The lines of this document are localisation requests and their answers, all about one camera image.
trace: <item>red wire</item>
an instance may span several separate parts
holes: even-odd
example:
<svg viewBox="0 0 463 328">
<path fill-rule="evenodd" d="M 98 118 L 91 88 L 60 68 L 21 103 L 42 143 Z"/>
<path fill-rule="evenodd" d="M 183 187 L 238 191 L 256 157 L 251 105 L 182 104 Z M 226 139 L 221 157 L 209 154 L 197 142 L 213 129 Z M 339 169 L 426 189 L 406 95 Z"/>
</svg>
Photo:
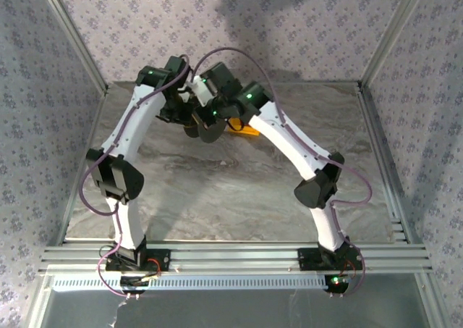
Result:
<svg viewBox="0 0 463 328">
<path fill-rule="evenodd" d="M 156 271 L 156 275 L 159 274 L 161 272 L 161 265 L 159 264 L 158 260 L 154 259 L 154 258 L 149 258 L 148 261 L 152 261 L 152 262 L 156 263 L 156 265 L 158 266 L 158 270 Z"/>
<path fill-rule="evenodd" d="M 353 279 L 355 277 L 355 275 L 357 274 L 357 270 L 355 269 L 355 266 L 351 261 L 347 260 L 346 264 L 350 265 L 354 269 L 354 276 L 352 277 L 352 279 Z"/>
</svg>

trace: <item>cable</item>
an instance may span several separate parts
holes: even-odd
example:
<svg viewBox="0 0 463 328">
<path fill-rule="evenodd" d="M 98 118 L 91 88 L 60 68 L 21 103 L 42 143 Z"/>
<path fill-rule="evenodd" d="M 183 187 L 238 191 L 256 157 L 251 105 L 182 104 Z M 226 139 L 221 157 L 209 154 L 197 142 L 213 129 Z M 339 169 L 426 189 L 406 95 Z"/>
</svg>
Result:
<svg viewBox="0 0 463 328">
<path fill-rule="evenodd" d="M 115 295 L 118 295 L 119 297 L 124 297 L 126 298 L 127 296 L 123 293 L 118 292 L 115 290 L 113 287 L 109 285 L 109 283 L 103 278 L 103 275 L 101 274 L 101 264 L 103 261 L 108 258 L 111 254 L 115 254 L 121 247 L 122 243 L 122 227 L 121 227 L 121 221 L 119 219 L 119 214 L 117 213 L 119 211 L 119 203 L 116 204 L 114 207 L 114 214 L 116 215 L 116 222 L 117 222 L 117 228 L 119 229 L 119 242 L 117 243 L 116 247 L 114 247 L 112 250 L 110 250 L 107 254 L 102 256 L 100 260 L 98 261 L 98 265 L 96 266 L 96 269 L 98 271 L 98 276 L 100 277 L 101 281 L 103 284 L 109 289 L 109 291 Z"/>
<path fill-rule="evenodd" d="M 153 277 L 153 276 L 158 276 L 159 273 L 161 272 L 161 265 L 159 264 L 158 260 L 155 259 L 155 258 L 148 258 L 148 261 L 151 261 L 153 263 L 156 264 L 157 266 L 157 269 L 156 269 L 156 272 L 154 274 L 148 274 L 146 275 L 144 278 L 147 279 L 147 278 L 150 278 L 150 277 Z"/>
<path fill-rule="evenodd" d="M 103 255 L 101 254 L 101 251 L 102 251 L 103 248 L 105 248 L 105 247 L 109 247 L 109 249 L 112 250 L 114 246 L 113 246 L 113 245 L 102 245 L 102 246 L 100 247 L 99 251 L 98 251 L 98 255 L 100 256 L 100 258 L 103 256 Z"/>
<path fill-rule="evenodd" d="M 346 260 L 346 262 L 344 263 L 344 268 L 342 269 L 342 272 L 339 273 L 338 277 L 341 277 L 342 274 L 346 271 L 347 264 L 351 266 L 352 270 L 354 270 L 354 276 L 351 277 L 351 279 L 354 279 L 357 274 L 357 270 L 355 269 L 354 264 L 350 260 Z"/>
<path fill-rule="evenodd" d="M 335 222 L 335 225 L 336 225 L 336 228 L 337 228 L 337 232 L 344 239 L 344 242 L 346 242 L 348 245 L 352 246 L 359 253 L 359 256 L 361 258 L 362 277 L 361 277 L 360 281 L 357 283 L 357 285 L 355 286 L 355 288 L 350 293 L 348 293 L 346 295 L 343 295 L 343 296 L 354 294 L 355 292 L 358 291 L 358 289 L 360 288 L 361 284 L 363 283 L 363 281 L 365 279 L 365 273 L 366 273 L 365 258 L 363 257 L 360 249 L 353 242 L 351 242 L 349 240 L 349 238 L 347 238 L 346 235 L 344 235 L 344 233 L 341 231 L 341 226 L 339 225 L 339 221 L 338 221 L 338 218 L 337 218 L 337 215 L 336 215 L 336 209 L 334 208 L 334 204 L 335 203 L 342 203 L 342 204 L 349 205 L 349 206 L 362 206 L 362 205 L 365 205 L 366 203 L 368 203 L 368 201 L 370 201 L 371 197 L 373 196 L 373 189 L 371 187 L 370 182 L 368 182 L 367 178 L 365 178 L 362 174 L 360 174 L 356 170 L 354 170 L 354 169 L 352 169 L 350 167 L 346 167 L 343 164 L 338 163 L 337 161 L 334 161 L 334 160 L 331 160 L 331 159 L 326 158 L 324 156 L 321 156 L 316 151 L 314 151 L 311 147 L 309 147 L 309 145 L 306 144 L 304 142 L 304 140 L 302 140 L 299 136 L 297 136 L 296 132 L 291 128 L 291 126 L 288 123 L 286 123 L 286 117 L 284 116 L 283 109 L 281 108 L 281 104 L 280 104 L 278 94 L 276 93 L 275 88 L 273 86 L 273 83 L 271 82 L 271 79 L 268 76 L 267 72 L 263 69 L 263 67 L 254 58 L 252 58 L 245 51 L 242 51 L 241 49 L 234 48 L 234 47 L 220 47 L 220 48 L 217 48 L 217 49 L 213 49 L 212 51 L 207 53 L 205 56 L 203 56 L 203 58 L 201 58 L 201 60 L 196 64 L 196 66 L 195 66 L 195 68 L 193 70 L 192 79 L 194 78 L 194 76 L 196 76 L 196 73 L 199 70 L 200 65 L 208 57 L 210 57 L 212 54 L 215 54 L 215 53 L 217 53 L 219 51 L 236 51 L 236 52 L 246 56 L 252 63 L 254 63 L 254 65 L 260 70 L 260 72 L 262 72 L 262 74 L 263 74 L 264 78 L 266 79 L 267 84 L 268 84 L 268 86 L 271 89 L 271 92 L 273 94 L 273 101 L 275 102 L 276 112 L 278 113 L 278 116 L 279 116 L 279 119 L 281 120 L 282 126 L 284 128 L 286 128 L 286 130 L 288 130 L 288 133 L 294 138 L 294 140 L 296 142 L 298 142 L 307 152 L 309 152 L 311 155 L 313 155 L 317 159 L 320 159 L 322 161 L 326 161 L 329 164 L 336 165 L 337 167 L 339 167 L 342 170 L 351 172 L 352 174 L 354 174 L 355 176 L 360 178 L 366 184 L 367 189 L 368 189 L 368 194 L 367 194 L 367 197 L 365 199 L 363 199 L 361 201 L 332 200 L 331 203 L 330 203 L 330 209 L 331 209 L 331 213 L 333 214 L 333 218 L 334 218 L 334 222 Z"/>
<path fill-rule="evenodd" d="M 154 91 L 152 91 L 151 93 L 149 93 L 147 96 L 141 98 L 128 112 L 127 112 L 127 116 L 124 118 L 124 121 L 122 122 L 122 125 L 119 129 L 119 132 L 117 133 L 116 137 L 114 138 L 114 142 L 111 146 L 109 146 L 108 150 L 103 153 L 103 155 L 98 158 L 97 161 L 95 161 L 88 169 L 87 171 L 84 173 L 84 175 L 82 176 L 82 179 L 80 181 L 80 184 L 79 184 L 79 197 L 80 197 L 80 200 L 82 200 L 83 204 L 85 205 L 85 207 L 87 207 L 89 210 L 91 210 L 94 214 L 97 214 L 99 216 L 105 216 L 105 217 L 108 217 L 108 216 L 112 216 L 113 214 L 116 213 L 116 210 L 112 211 L 112 212 L 103 212 L 103 211 L 99 211 L 97 209 L 95 209 L 93 206 L 90 205 L 90 203 L 87 201 L 87 199 L 85 198 L 84 196 L 84 183 L 87 179 L 87 177 L 92 173 L 92 171 L 104 160 L 106 159 L 106 157 L 111 153 L 111 151 L 113 149 L 115 149 L 117 146 L 118 146 L 118 142 L 120 140 L 120 138 L 122 137 L 122 133 L 124 132 L 125 130 L 125 127 L 127 126 L 130 118 L 132 117 L 133 113 L 139 109 L 142 104 L 144 102 L 146 102 L 147 100 L 149 100 L 150 98 L 152 98 L 153 96 L 155 96 L 156 94 L 160 93 L 161 91 L 164 91 L 166 90 L 167 88 L 170 88 L 171 86 L 173 86 L 175 83 L 177 83 L 180 79 L 182 79 L 185 74 L 189 71 L 190 69 L 190 60 L 188 59 L 188 56 L 186 55 L 181 55 L 180 56 L 181 58 L 183 58 L 185 61 L 186 61 L 186 65 L 185 65 L 185 68 L 180 72 L 180 74 L 178 76 L 176 76 L 173 80 L 171 80 L 169 83 L 163 85 L 162 87 L 160 87 L 159 89 L 155 89 Z"/>
</svg>

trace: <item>patterned wall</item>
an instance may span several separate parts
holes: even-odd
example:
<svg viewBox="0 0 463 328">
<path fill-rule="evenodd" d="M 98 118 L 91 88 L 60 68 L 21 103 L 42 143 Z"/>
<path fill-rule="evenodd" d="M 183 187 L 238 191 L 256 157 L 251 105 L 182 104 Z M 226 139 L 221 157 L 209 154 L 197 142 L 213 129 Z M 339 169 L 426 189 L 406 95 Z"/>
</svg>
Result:
<svg viewBox="0 0 463 328">
<path fill-rule="evenodd" d="M 45 0 L 0 0 L 0 26 L 0 327 L 17 327 L 99 92 Z"/>
<path fill-rule="evenodd" d="M 251 52 L 275 80 L 359 80 L 399 1 L 64 0 L 107 80 L 217 46 Z M 257 74 L 240 56 L 222 59 Z"/>
<path fill-rule="evenodd" d="M 372 94 L 412 226 L 463 327 L 463 0 L 420 0 Z"/>
</svg>

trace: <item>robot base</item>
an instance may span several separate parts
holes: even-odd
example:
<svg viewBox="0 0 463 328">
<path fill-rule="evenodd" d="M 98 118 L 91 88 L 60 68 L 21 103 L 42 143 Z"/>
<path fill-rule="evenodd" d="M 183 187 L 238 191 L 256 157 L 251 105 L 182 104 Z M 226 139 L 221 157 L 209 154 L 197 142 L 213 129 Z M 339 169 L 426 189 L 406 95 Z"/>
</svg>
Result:
<svg viewBox="0 0 463 328">
<path fill-rule="evenodd" d="M 353 248 L 348 243 L 344 242 L 340 248 L 332 252 L 325 249 L 320 244 L 317 248 L 299 248 L 297 250 L 297 258 L 301 272 L 308 271 L 339 271 L 340 275 L 326 275 L 325 281 L 328 288 L 325 290 L 328 293 L 342 294 L 349 287 L 350 278 L 347 275 L 342 275 L 349 268 L 358 273 L 362 272 L 363 266 L 360 260 L 361 255 L 356 248 Z"/>
<path fill-rule="evenodd" d="M 135 250 L 121 247 L 106 262 L 107 272 L 167 272 L 171 260 L 168 249 L 146 247 L 146 237 Z"/>
</svg>

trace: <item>metal corner post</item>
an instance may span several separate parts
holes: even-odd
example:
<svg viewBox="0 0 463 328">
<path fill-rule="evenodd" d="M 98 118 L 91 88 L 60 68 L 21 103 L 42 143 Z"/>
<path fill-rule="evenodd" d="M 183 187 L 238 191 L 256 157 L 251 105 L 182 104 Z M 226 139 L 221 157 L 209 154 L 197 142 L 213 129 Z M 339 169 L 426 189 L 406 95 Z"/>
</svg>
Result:
<svg viewBox="0 0 463 328">
<path fill-rule="evenodd" d="M 77 31 L 77 28 L 75 27 L 71 17 L 67 13 L 63 1 L 46 1 L 50 5 L 50 8 L 53 11 L 53 13 L 56 15 L 56 18 L 59 21 L 62 30 L 68 37 L 69 42 L 72 44 L 72 47 L 79 56 L 80 61 L 83 63 L 93 83 L 100 91 L 105 91 L 107 89 L 107 84 L 103 79 L 103 76 L 101 75 L 100 71 L 98 70 L 90 52 L 87 50 L 87 47 L 85 46 L 82 38 L 80 37 L 80 34 Z"/>
</svg>

